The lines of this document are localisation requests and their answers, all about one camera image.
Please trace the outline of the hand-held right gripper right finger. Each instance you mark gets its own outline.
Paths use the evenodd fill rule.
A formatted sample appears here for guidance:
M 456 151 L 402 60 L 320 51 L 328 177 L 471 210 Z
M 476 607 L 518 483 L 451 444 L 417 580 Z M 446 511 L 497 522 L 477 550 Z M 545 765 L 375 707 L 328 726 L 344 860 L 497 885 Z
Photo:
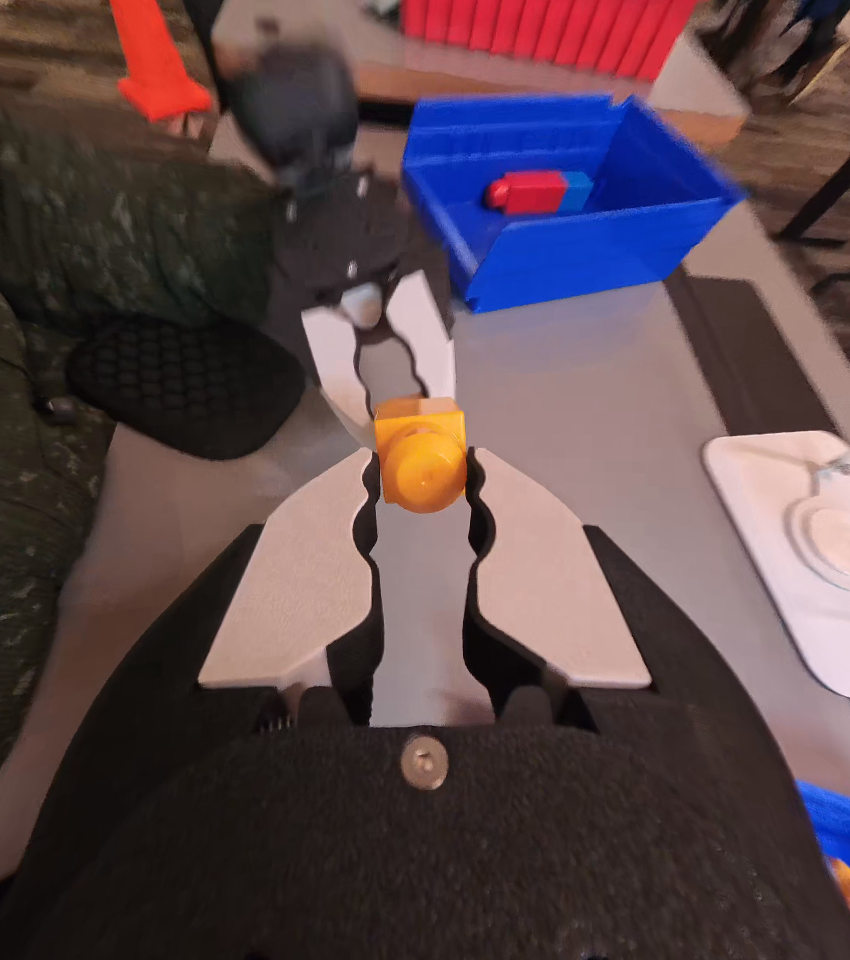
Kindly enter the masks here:
M 535 689 L 649 690 L 651 674 L 585 524 L 484 447 L 468 452 L 468 574 L 462 650 L 501 719 Z

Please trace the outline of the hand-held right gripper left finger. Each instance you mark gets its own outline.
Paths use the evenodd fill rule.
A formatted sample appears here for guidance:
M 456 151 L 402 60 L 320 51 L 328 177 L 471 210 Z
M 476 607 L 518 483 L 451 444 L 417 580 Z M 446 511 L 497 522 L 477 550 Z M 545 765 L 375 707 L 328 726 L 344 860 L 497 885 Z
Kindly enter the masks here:
M 264 523 L 199 671 L 203 689 L 272 688 L 297 712 L 331 688 L 369 722 L 383 658 L 380 467 L 368 448 L 301 486 Z

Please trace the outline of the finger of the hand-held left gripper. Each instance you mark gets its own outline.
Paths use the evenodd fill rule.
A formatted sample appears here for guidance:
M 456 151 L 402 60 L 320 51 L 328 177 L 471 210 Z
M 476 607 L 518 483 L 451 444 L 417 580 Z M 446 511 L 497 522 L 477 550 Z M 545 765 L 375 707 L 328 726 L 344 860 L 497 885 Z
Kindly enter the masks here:
M 370 391 L 359 373 L 355 328 L 326 306 L 303 311 L 301 321 L 324 399 L 358 444 L 373 445 Z
M 422 393 L 432 399 L 455 400 L 455 344 L 423 270 L 397 281 L 384 306 L 384 317 L 407 350 Z

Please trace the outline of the yellow mega block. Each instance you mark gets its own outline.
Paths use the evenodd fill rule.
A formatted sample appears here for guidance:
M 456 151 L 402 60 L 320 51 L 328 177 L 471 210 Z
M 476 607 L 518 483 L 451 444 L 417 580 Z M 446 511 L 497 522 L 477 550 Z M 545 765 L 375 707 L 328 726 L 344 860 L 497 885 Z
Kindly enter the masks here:
M 382 402 L 375 410 L 374 436 L 386 503 L 433 514 L 464 494 L 465 418 L 453 398 L 410 395 Z

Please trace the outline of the red and blue block tower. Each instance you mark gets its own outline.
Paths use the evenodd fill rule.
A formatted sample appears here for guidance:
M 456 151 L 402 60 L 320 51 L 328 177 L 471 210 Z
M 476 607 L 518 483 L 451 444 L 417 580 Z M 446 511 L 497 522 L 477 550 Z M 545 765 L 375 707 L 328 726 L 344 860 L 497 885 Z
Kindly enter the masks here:
M 594 189 L 593 180 L 578 171 L 515 171 L 502 174 L 487 186 L 486 209 L 506 216 L 577 214 Z

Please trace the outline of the white document stand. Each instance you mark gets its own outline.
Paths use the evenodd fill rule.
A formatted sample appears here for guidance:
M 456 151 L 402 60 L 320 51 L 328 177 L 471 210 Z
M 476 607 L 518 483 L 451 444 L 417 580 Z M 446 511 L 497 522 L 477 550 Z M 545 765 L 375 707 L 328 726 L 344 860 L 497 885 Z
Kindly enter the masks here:
M 702 456 L 804 666 L 850 699 L 850 445 L 793 431 L 714 438 Z

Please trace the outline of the orange traffic cone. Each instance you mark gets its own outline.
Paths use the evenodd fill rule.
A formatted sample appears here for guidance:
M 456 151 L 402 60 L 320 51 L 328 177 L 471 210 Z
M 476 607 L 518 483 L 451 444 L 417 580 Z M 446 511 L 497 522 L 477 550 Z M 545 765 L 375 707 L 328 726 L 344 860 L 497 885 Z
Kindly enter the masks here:
M 110 1 L 127 76 L 119 92 L 143 117 L 157 123 L 213 108 L 209 90 L 191 78 L 158 1 Z

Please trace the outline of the red plastic bin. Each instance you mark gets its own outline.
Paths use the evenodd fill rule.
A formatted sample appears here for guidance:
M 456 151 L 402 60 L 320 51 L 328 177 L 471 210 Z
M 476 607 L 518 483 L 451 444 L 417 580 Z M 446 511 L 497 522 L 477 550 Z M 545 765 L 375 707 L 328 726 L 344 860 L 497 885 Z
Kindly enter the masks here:
M 696 1 L 401 1 L 408 38 L 470 52 L 653 81 Z

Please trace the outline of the grey table with wooden edge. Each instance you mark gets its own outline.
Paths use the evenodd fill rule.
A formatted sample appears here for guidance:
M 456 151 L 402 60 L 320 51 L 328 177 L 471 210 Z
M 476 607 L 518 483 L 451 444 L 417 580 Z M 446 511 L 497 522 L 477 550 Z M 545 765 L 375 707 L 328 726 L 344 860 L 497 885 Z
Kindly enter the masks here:
M 215 54 L 228 68 L 249 64 L 276 31 L 293 40 L 331 42 L 366 101 L 413 105 L 457 95 L 606 93 L 619 102 L 634 95 L 707 150 L 733 140 L 750 114 L 697 41 L 684 34 L 659 77 L 642 81 L 405 38 L 373 18 L 365 2 L 227 1 L 212 32 Z

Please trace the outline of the wooden background desk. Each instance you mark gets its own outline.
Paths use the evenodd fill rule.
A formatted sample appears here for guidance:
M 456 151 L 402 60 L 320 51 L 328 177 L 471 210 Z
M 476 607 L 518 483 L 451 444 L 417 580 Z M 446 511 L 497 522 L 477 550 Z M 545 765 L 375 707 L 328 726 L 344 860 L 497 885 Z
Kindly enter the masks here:
M 836 237 L 811 236 L 809 230 L 850 190 L 850 155 L 815 194 L 808 198 L 774 240 L 819 249 L 839 249 L 846 240 Z

